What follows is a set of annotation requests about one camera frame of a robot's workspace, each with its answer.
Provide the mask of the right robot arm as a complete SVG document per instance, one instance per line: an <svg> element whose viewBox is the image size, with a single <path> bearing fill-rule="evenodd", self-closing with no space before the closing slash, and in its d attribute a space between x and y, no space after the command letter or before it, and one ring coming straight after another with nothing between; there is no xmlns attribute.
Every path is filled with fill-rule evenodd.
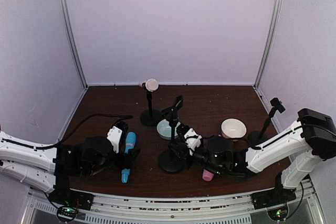
<svg viewBox="0 0 336 224"><path fill-rule="evenodd" d="M177 128L180 139L169 149L182 161L186 169L199 163L218 176L245 180L268 166L294 153L296 161L280 173L283 189L294 190L321 161L335 157L335 124L323 113L301 109L298 119L276 136L240 152L233 150L233 140L214 135L205 143L193 128L181 124Z"/></svg>

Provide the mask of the blue toy microphone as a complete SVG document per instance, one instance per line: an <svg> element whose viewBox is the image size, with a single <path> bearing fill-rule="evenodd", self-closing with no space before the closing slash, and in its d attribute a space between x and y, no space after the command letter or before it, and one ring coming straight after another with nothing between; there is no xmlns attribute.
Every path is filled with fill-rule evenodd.
<svg viewBox="0 0 336 224"><path fill-rule="evenodd" d="M131 157L132 151L136 145L136 139L137 136L134 132L129 132L126 136L124 153L126 154L127 162L125 168L121 171L121 182L123 184L128 182L130 176Z"/></svg>

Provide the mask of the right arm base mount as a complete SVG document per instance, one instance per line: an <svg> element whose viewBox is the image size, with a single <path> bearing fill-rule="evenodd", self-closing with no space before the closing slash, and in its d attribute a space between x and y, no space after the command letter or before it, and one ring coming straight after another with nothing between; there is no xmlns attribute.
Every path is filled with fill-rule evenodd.
<svg viewBox="0 0 336 224"><path fill-rule="evenodd" d="M282 173L276 176L273 189L251 195L254 209L267 208L269 218L278 222L285 221L290 217L288 202L296 199L296 189L284 189L281 176Z"/></svg>

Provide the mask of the pink toy microphone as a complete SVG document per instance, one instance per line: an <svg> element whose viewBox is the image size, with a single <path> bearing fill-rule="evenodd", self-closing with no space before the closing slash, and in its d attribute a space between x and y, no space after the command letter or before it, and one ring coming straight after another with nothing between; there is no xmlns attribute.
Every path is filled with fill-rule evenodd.
<svg viewBox="0 0 336 224"><path fill-rule="evenodd" d="M203 169L202 179L206 182L210 182L214 178L214 174L206 169Z"/></svg>

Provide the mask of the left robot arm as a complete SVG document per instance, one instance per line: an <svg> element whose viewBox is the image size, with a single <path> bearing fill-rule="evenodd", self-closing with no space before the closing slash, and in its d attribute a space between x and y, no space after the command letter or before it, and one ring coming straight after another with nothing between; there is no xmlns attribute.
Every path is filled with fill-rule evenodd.
<svg viewBox="0 0 336 224"><path fill-rule="evenodd" d="M77 145L65 143L71 133L55 144L44 145L1 131L1 173L49 194L69 190L70 177L91 177L112 166L132 168L140 150L128 141L125 121L133 117L102 116L117 119L107 135L88 137Z"/></svg>

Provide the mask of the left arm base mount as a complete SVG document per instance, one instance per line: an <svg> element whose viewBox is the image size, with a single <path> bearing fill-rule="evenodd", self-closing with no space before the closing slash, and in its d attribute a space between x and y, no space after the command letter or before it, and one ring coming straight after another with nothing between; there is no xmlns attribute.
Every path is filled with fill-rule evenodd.
<svg viewBox="0 0 336 224"><path fill-rule="evenodd" d="M94 195L70 189L69 178L63 175L54 175L53 189L45 193L47 200L56 208L56 217L63 223L75 220L79 210L90 210Z"/></svg>

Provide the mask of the cream toy microphone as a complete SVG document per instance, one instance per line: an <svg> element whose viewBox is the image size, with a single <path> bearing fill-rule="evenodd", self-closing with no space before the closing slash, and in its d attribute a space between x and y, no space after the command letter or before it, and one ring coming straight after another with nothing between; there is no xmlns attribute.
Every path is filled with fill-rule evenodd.
<svg viewBox="0 0 336 224"><path fill-rule="evenodd" d="M146 91L153 92L159 88L159 83L156 79L148 79L145 82L139 83L139 87L144 88Z"/></svg>

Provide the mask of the black microphone stand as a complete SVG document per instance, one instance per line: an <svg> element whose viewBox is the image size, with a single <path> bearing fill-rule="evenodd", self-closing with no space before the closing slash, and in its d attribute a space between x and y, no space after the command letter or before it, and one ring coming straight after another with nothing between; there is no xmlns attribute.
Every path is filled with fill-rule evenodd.
<svg viewBox="0 0 336 224"><path fill-rule="evenodd" d="M146 92L146 99L148 101L148 109L141 113L140 122L145 126L157 126L162 120L162 115L160 111L152 107L152 92Z"/></svg>
<svg viewBox="0 0 336 224"><path fill-rule="evenodd" d="M249 146L254 149L258 150L259 147L257 145L265 142L268 140L268 136L266 135L266 129L271 124L271 119L275 116L276 112L283 113L286 109L282 105L282 102L278 98L273 98L270 100L270 104L272 106L270 112L268 113L268 117L264 121L264 125L260 131L252 131L247 136L247 141Z"/></svg>
<svg viewBox="0 0 336 224"><path fill-rule="evenodd" d="M179 117L178 110L183 106L183 96L175 97L173 105L163 109L161 114L163 119L166 119L171 127L171 139L168 144L168 149L162 152L158 158L159 168L168 174L177 174L183 170L183 164L180 158L170 148L171 145L176 144L175 128L177 126Z"/></svg>

